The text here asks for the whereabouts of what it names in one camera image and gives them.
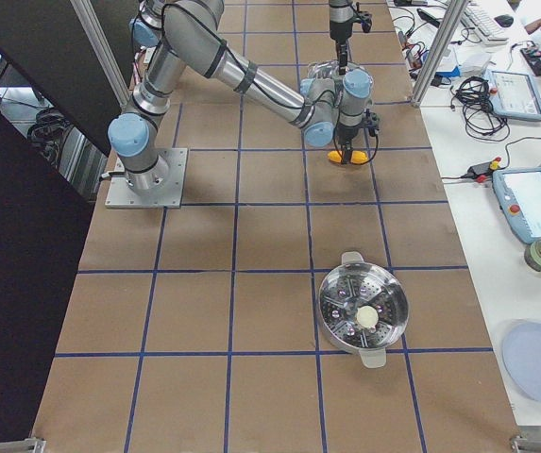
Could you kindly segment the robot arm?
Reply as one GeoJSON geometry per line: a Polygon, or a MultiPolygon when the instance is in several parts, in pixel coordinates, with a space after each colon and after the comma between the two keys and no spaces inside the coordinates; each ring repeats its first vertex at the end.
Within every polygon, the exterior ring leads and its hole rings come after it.
{"type": "Polygon", "coordinates": [[[170,96],[185,68],[216,79],[302,130],[312,147],[334,146],[330,161],[365,165],[374,157],[353,148],[363,129],[375,133],[369,109],[373,78],[349,59],[354,25],[363,32],[372,16],[349,1],[331,1],[330,38],[336,57],[315,63],[292,90],[252,60],[232,50],[217,29],[221,1],[143,1],[130,23],[136,42],[154,50],[144,78],[135,84],[124,112],[108,128],[111,147],[124,166],[123,180],[136,194],[149,195],[168,184],[174,164],[154,146],[170,96]]]}
{"type": "Polygon", "coordinates": [[[330,38],[335,42],[338,73],[344,76],[348,66],[348,40],[352,35],[353,11],[346,0],[329,0],[330,38]]]}

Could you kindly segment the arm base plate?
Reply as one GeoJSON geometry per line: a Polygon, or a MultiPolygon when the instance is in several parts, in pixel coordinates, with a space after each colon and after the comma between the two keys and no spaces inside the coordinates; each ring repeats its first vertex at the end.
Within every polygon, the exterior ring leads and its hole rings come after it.
{"type": "Polygon", "coordinates": [[[188,161],[188,148],[155,148],[156,165],[145,173],[129,172],[117,158],[110,177],[108,209],[179,209],[188,161]]]}

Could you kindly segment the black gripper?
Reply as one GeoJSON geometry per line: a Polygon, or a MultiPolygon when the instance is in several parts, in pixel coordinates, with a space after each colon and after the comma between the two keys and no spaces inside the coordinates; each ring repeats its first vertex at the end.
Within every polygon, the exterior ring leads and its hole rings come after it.
{"type": "Polygon", "coordinates": [[[334,41],[338,60],[338,75],[344,76],[348,67],[348,40],[351,37],[351,22],[330,21],[330,38],[334,41]]]}
{"type": "Polygon", "coordinates": [[[348,126],[338,123],[335,129],[336,140],[340,145],[340,156],[342,164],[350,164],[352,158],[352,142],[357,137],[360,125],[348,126]]]}

